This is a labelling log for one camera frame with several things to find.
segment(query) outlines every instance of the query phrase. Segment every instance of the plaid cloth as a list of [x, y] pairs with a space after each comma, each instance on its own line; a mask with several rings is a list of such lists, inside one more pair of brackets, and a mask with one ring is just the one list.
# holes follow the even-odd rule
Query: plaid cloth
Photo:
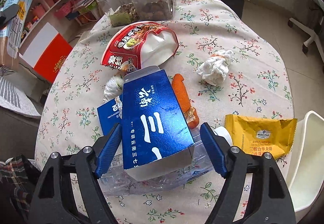
[[15, 210], [25, 221], [40, 174], [23, 155], [0, 165], [0, 182], [6, 187]]

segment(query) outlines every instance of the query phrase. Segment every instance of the blue gripper pad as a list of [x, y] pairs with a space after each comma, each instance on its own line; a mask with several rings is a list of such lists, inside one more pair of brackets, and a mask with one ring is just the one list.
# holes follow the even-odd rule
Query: blue gripper pad
[[122, 141], [122, 126], [118, 124], [103, 147], [97, 158], [97, 168], [95, 170], [96, 177], [100, 178], [105, 174], [115, 156], [117, 148]]
[[202, 140], [202, 143], [204, 144], [204, 147], [215, 171], [222, 177], [225, 177], [228, 174], [228, 171], [226, 169], [225, 154], [216, 143], [214, 137], [224, 139], [223, 137], [215, 135], [207, 123], [203, 123], [200, 126], [200, 138]]

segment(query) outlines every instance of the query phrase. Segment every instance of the yellow snack packet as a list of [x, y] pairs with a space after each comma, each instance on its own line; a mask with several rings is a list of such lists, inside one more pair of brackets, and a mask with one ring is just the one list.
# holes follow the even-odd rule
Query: yellow snack packet
[[262, 119], [238, 115], [225, 116], [225, 128], [233, 145], [246, 154], [261, 156], [264, 152], [277, 159], [287, 154], [294, 141], [297, 119]]

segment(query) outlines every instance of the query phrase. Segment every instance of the chair wheel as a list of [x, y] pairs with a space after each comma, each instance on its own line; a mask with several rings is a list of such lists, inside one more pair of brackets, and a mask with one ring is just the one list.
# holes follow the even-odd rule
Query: chair wheel
[[293, 22], [290, 21], [290, 20], [288, 20], [288, 26], [289, 26], [290, 28], [292, 28], [292, 27], [293, 27]]
[[303, 44], [303, 52], [306, 54], [308, 52], [308, 48]]

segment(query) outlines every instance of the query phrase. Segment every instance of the blue milk box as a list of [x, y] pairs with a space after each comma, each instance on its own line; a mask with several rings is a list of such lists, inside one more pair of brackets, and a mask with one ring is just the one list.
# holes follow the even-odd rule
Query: blue milk box
[[[115, 123], [122, 123], [122, 100], [123, 96], [120, 95], [97, 108], [100, 126], [104, 136], [110, 132]], [[120, 144], [116, 155], [121, 153], [122, 145]]]
[[164, 70], [149, 66], [125, 76], [124, 170], [137, 181], [192, 162], [194, 141]]

